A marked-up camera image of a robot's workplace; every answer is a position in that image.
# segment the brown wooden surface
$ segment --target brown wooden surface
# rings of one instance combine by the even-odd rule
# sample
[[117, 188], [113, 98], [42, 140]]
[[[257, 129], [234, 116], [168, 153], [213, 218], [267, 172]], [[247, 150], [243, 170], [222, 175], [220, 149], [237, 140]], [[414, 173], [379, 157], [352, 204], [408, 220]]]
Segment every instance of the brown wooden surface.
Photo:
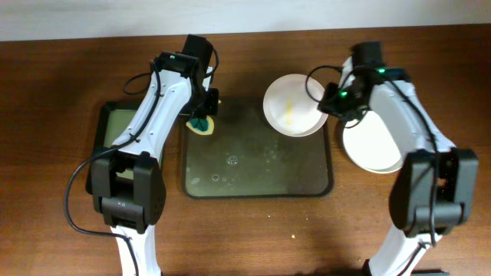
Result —
[[[262, 96], [285, 74], [340, 65], [349, 47], [382, 40], [389, 65], [405, 67], [435, 124], [479, 156], [473, 214], [419, 268], [491, 274], [491, 25], [300, 31], [208, 36], [221, 64], [222, 96]], [[91, 154], [98, 111], [129, 77], [148, 70], [184, 36], [0, 43], [0, 274], [118, 275], [112, 238], [88, 237], [65, 221], [69, 175]], [[338, 81], [319, 73], [323, 84]], [[331, 128], [336, 120], [330, 118]], [[168, 191], [157, 224], [157, 258], [167, 274], [294, 274], [359, 268], [391, 224], [387, 198], [396, 174], [356, 167], [331, 139], [336, 185], [320, 199], [194, 200], [180, 189], [180, 128], [165, 149]], [[74, 184], [71, 211], [106, 231]]]

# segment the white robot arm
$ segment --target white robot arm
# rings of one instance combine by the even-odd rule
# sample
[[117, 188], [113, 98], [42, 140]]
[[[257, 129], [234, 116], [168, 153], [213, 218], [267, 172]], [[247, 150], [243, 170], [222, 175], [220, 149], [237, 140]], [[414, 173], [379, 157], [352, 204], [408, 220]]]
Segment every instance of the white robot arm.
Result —
[[[212, 52], [205, 38], [190, 35], [183, 53], [163, 52], [156, 58], [147, 95], [125, 131], [113, 141], [117, 151], [91, 166], [96, 211], [103, 214], [114, 234], [131, 243], [129, 247], [127, 241], [117, 238], [123, 276], [162, 274], [155, 252], [155, 224], [166, 198], [163, 146], [180, 113], [192, 118], [216, 115], [218, 90], [209, 89]], [[133, 171], [133, 179], [117, 174], [126, 169]]]
[[[466, 221], [478, 161], [472, 151], [456, 149], [437, 129], [404, 70], [385, 67], [380, 43], [358, 44], [352, 51], [343, 64], [341, 85], [328, 85], [318, 109], [342, 120], [362, 120], [362, 111], [373, 110], [394, 138], [405, 159], [390, 196], [394, 224], [378, 253], [365, 262], [364, 274], [408, 276], [432, 242], [434, 245], [454, 225]], [[429, 139], [431, 134], [435, 145]], [[437, 170], [438, 177], [446, 179], [447, 184], [431, 207], [435, 146], [441, 156], [436, 164], [442, 168]], [[430, 208], [435, 216], [435, 232], [429, 226]]]

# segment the gray tray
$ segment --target gray tray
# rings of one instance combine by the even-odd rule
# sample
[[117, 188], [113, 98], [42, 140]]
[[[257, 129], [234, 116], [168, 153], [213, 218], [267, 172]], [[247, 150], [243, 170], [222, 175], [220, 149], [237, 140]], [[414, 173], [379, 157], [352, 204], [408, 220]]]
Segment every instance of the gray tray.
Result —
[[221, 99], [214, 133], [183, 135], [184, 192], [193, 198], [323, 196], [334, 184], [327, 123], [293, 138], [272, 129], [262, 99]]

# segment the black cable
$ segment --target black cable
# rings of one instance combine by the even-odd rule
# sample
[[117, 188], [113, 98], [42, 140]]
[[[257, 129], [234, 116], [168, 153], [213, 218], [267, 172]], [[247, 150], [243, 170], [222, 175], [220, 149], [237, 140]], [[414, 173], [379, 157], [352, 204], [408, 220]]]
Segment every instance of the black cable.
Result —
[[220, 64], [220, 59], [218, 59], [218, 53], [216, 53], [215, 48], [213, 48], [213, 53], [215, 54], [215, 67], [212, 69], [211, 72], [205, 74], [205, 78], [213, 76], [215, 74], [216, 69], [218, 68], [218, 65]]
[[406, 271], [409, 269], [409, 267], [413, 264], [414, 259], [420, 253], [421, 249], [426, 249], [427, 245], [430, 245], [430, 243], [427, 243], [427, 242], [419, 242], [418, 243], [418, 247], [416, 248], [416, 250], [414, 250], [414, 252], [411, 255], [411, 258], [407, 262], [406, 266], [404, 267], [404, 269], [401, 272], [399, 272], [399, 274], [397, 274], [397, 276], [402, 276], [402, 275], [404, 275], [404, 273], [406, 273]]
[[[430, 197], [430, 237], [431, 237], [431, 246], [436, 247], [437, 246], [437, 240], [435, 238], [437, 231], [435, 229], [435, 204], [437, 200], [437, 189], [438, 189], [438, 177], [440, 176], [439, 169], [440, 169], [440, 153], [438, 152], [438, 147], [437, 147], [437, 141], [435, 139], [434, 134], [431, 132], [430, 125], [428, 124], [426, 118], [424, 115], [421, 113], [421, 111], [414, 105], [413, 102], [410, 101], [409, 97], [406, 96], [402, 90], [385, 74], [381, 74], [378, 72], [377, 69], [373, 67], [367, 67], [367, 66], [357, 66], [354, 67], [353, 70], [351, 70], [348, 75], [344, 78], [340, 89], [343, 89], [346, 82], [348, 81], [348, 78], [355, 73], [355, 71], [373, 71], [377, 73], [378, 75], [382, 76], [383, 79], [385, 79], [387, 82], [389, 82], [396, 90], [396, 92], [399, 94], [400, 97], [403, 98], [404, 102], [406, 102], [411, 109], [416, 112], [416, 115], [420, 118], [420, 120], [423, 122], [424, 128], [428, 133], [428, 136], [430, 137], [430, 142], [433, 147], [433, 151], [435, 152], [435, 158], [433, 161], [433, 183], [431, 186], [431, 197]], [[336, 93], [329, 101], [332, 101], [336, 97], [338, 97], [339, 93]]]
[[310, 71], [310, 73], [308, 73], [307, 75], [307, 78], [305, 79], [305, 91], [307, 92], [307, 95], [313, 100], [313, 101], [316, 101], [318, 103], [320, 103], [321, 101], [320, 100], [317, 100], [315, 99], [311, 94], [310, 94], [310, 91], [308, 90], [308, 87], [307, 87], [307, 83], [308, 83], [308, 79], [311, 78], [311, 76], [313, 75], [313, 73], [315, 73], [317, 70], [319, 69], [322, 69], [322, 68], [329, 68], [329, 69], [333, 69], [333, 70], [336, 70], [338, 73], [342, 73], [343, 71], [343, 68], [342, 67], [339, 67], [339, 66], [332, 66], [332, 65], [321, 65], [321, 66], [318, 66], [316, 68], [314, 68], [312, 71]]
[[125, 235], [121, 235], [121, 234], [114, 234], [114, 233], [109, 233], [109, 232], [90, 231], [90, 230], [86, 230], [86, 229], [83, 229], [83, 228], [78, 227], [74, 223], [73, 219], [71, 218], [70, 211], [68, 210], [68, 196], [70, 195], [71, 186], [72, 186], [74, 180], [77, 178], [78, 173], [86, 165], [92, 163], [96, 159], [101, 158], [102, 156], [105, 156], [105, 155], [107, 155], [109, 153], [113, 153], [113, 152], [115, 152], [115, 151], [117, 151], [117, 150], [119, 150], [121, 148], [124, 148], [125, 146], [131, 144], [132, 142], [135, 142], [135, 141], [138, 142], [138, 140], [137, 140], [138, 136], [143, 132], [143, 130], [145, 129], [145, 127], [147, 127], [147, 124], [150, 121], [150, 118], [152, 117], [152, 114], [155, 111], [155, 108], [157, 107], [158, 101], [160, 99], [160, 75], [159, 75], [159, 71], [158, 71], [157, 66], [155, 65], [155, 63], [153, 61], [150, 62], [150, 66], [152, 67], [152, 71], [150, 72], [150, 74], [152, 74], [153, 72], [155, 72], [156, 73], [156, 76], [157, 76], [156, 77], [156, 79], [157, 79], [157, 91], [155, 93], [155, 100], [153, 101], [153, 105], [150, 108], [150, 111], [149, 111], [149, 113], [147, 115], [147, 118], [145, 119], [145, 121], [143, 122], [143, 124], [141, 125], [141, 127], [138, 129], [138, 131], [134, 135], [130, 134], [130, 139], [128, 141], [126, 141], [126, 142], [124, 142], [124, 143], [122, 143], [122, 144], [120, 144], [118, 146], [113, 146], [110, 149], [107, 149], [107, 150], [103, 151], [102, 153], [98, 153], [96, 155], [93, 155], [93, 156], [89, 157], [88, 159], [86, 159], [85, 161], [83, 161], [82, 164], [79, 165], [79, 167], [74, 171], [74, 173], [71, 175], [70, 179], [68, 180], [67, 188], [65, 189], [65, 193], [64, 193], [64, 214], [65, 214], [65, 217], [66, 217], [66, 219], [68, 221], [68, 224], [75, 231], [77, 231], [79, 233], [82, 233], [82, 234], [86, 234], [86, 235], [99, 235], [99, 236], [103, 236], [103, 237], [112, 237], [112, 238], [121, 238], [121, 239], [123, 239], [124, 242], [126, 242], [126, 244], [127, 244], [128, 250], [130, 251], [131, 259], [133, 260], [133, 264], [135, 266], [135, 275], [136, 276], [139, 275], [138, 263], [137, 263], [137, 259], [135, 257], [134, 251], [133, 251], [133, 247], [131, 246], [130, 238], [128, 238]]
[[142, 90], [140, 90], [140, 91], [130, 92], [130, 91], [127, 90], [127, 87], [128, 87], [128, 84], [130, 84], [132, 81], [136, 80], [137, 78], [148, 76], [148, 75], [151, 75], [151, 74], [152, 74], [151, 72], [150, 73], [142, 73], [142, 74], [138, 74], [138, 75], [132, 77], [131, 79], [127, 80], [127, 82], [124, 83], [124, 85], [123, 85], [123, 92], [125, 94], [128, 94], [128, 95], [138, 95], [138, 94], [141, 94], [141, 93], [146, 92], [148, 90], [148, 87], [150, 86], [150, 82], [152, 81], [152, 78], [150, 78], [148, 80], [148, 84], [145, 86], [145, 88], [142, 89]]

